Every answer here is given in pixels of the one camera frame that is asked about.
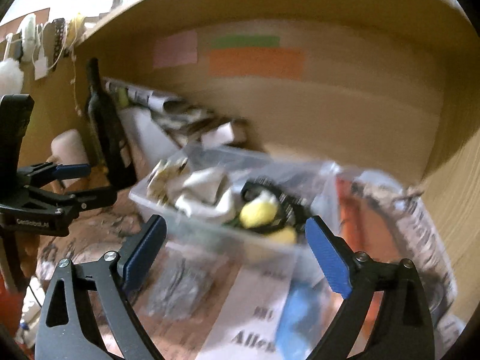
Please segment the dark glass bottle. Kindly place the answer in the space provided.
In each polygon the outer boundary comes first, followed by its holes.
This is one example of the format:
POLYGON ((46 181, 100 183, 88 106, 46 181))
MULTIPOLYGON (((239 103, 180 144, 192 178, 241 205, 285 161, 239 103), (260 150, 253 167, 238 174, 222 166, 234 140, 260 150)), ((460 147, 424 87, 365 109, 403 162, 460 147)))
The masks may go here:
POLYGON ((128 189, 137 183, 137 173, 116 105, 103 88, 97 58, 87 63, 86 73, 89 86, 86 111, 98 156, 106 167, 106 178, 112 188, 128 189))

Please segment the white fluffy object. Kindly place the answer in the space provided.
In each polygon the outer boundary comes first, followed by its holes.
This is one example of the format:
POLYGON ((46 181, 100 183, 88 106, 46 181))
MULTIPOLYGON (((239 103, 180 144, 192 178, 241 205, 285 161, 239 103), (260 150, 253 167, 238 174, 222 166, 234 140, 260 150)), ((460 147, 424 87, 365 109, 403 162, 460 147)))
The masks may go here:
POLYGON ((24 72, 20 63, 7 58, 0 63, 0 96, 20 94, 24 83, 24 72))

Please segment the orange paper note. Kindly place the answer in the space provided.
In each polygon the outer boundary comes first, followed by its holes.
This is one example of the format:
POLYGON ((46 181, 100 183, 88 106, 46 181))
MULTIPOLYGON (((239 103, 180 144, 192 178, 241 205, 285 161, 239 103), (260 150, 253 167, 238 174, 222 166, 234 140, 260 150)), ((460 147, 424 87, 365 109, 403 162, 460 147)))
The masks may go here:
POLYGON ((209 55, 213 77, 264 77, 301 80, 305 55, 300 49, 242 47, 214 49, 209 55))

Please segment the newspaper sheet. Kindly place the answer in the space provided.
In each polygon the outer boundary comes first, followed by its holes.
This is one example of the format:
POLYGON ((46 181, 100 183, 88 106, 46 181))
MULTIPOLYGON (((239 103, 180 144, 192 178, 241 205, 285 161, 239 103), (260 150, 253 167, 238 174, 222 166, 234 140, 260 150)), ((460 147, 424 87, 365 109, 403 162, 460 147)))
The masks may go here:
POLYGON ((452 264, 421 193, 388 181, 336 177, 340 235, 354 251, 382 263, 413 261, 433 323, 435 357, 441 359, 463 331, 450 308, 458 289, 452 264))

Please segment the white cylindrical object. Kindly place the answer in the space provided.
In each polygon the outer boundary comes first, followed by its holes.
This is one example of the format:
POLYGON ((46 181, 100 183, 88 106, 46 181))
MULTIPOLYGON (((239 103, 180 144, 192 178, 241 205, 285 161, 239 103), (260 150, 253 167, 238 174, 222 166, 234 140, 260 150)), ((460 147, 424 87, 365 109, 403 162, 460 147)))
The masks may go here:
MULTIPOLYGON (((89 164, 83 141, 76 129, 67 130, 55 137, 51 144, 51 156, 56 164, 75 165, 89 164)), ((59 184, 66 191, 86 189, 89 186, 89 176, 72 180, 62 180, 59 184)))

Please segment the beige cloth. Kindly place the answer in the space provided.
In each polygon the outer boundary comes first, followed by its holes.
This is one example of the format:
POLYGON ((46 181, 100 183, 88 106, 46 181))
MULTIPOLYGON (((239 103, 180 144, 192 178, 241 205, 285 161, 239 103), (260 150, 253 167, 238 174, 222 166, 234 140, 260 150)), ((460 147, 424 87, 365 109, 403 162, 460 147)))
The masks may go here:
POLYGON ((237 214, 232 184, 226 171, 210 167, 174 180, 169 202, 189 218, 224 224, 237 214))

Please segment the green paper note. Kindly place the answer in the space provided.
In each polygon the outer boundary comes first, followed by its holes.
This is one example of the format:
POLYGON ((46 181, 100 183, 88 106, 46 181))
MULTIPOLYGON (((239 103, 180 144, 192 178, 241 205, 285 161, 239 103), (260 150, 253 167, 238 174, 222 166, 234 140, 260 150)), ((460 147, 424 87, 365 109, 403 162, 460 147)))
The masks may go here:
POLYGON ((278 48, 280 43, 280 38, 277 36, 229 34, 214 38, 210 46, 213 50, 246 47, 278 48))

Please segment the clear plastic storage bin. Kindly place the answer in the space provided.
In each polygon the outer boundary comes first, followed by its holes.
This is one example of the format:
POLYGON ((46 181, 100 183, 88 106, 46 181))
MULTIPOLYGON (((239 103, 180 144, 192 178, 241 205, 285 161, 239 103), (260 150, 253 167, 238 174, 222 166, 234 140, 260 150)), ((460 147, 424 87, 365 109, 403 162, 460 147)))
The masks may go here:
MULTIPOLYGON (((220 167, 226 171, 231 185, 233 207, 241 205, 241 189, 247 180, 268 178, 287 193, 299 197, 307 208, 319 215, 334 234, 339 233, 340 220, 335 175, 339 166, 332 161, 293 162, 271 158, 266 154, 229 147, 204 150, 199 145, 185 147, 174 154, 173 160, 187 159, 191 171, 220 167)), ((132 187, 128 197, 143 219, 149 215, 162 215, 168 223, 168 234, 178 240, 217 253, 226 253, 231 258, 240 258, 245 263, 257 264, 281 254, 297 255, 306 263, 314 259, 305 241, 282 245, 264 240, 246 230, 210 219, 189 218, 168 203, 159 203, 147 196, 148 178, 132 187)))

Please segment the small white cardboard box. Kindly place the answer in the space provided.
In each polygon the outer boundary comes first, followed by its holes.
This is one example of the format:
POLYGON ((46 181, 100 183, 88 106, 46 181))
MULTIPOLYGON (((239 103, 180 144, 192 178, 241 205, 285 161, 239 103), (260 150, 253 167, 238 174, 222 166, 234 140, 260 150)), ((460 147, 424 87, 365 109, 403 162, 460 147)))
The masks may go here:
POLYGON ((247 141, 247 133, 243 124, 227 122, 204 133, 200 137, 204 148, 210 149, 219 146, 238 146, 247 141))

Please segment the yellow soft toy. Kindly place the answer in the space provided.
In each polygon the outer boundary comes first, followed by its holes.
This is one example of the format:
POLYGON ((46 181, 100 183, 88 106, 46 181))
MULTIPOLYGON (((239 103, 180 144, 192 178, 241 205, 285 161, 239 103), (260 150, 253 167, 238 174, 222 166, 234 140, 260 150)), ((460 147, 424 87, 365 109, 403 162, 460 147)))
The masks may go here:
POLYGON ((297 243, 297 232, 287 223, 280 203, 266 193, 247 202, 239 212, 238 221, 243 229, 271 242, 283 245, 297 243))

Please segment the black cloth with silver chain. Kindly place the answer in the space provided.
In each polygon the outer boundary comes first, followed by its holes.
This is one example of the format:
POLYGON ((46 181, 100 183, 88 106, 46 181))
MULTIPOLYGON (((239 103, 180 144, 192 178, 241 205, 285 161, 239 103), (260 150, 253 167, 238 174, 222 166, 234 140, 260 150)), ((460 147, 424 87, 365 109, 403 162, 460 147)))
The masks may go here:
POLYGON ((281 210, 286 215, 287 223, 297 232, 304 232, 304 226, 311 215, 308 203, 301 197, 287 193, 280 185, 267 178, 249 179, 241 189, 240 197, 244 202, 249 203, 260 194, 265 193, 280 203, 281 210))

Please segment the pink paper note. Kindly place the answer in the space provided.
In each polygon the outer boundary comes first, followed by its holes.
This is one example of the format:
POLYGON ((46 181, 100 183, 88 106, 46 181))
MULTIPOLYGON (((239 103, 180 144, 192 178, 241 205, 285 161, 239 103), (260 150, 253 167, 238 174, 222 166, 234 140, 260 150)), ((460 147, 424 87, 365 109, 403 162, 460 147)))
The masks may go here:
POLYGON ((198 62, 198 34, 189 30, 159 38, 152 51, 153 68, 174 68, 198 62))

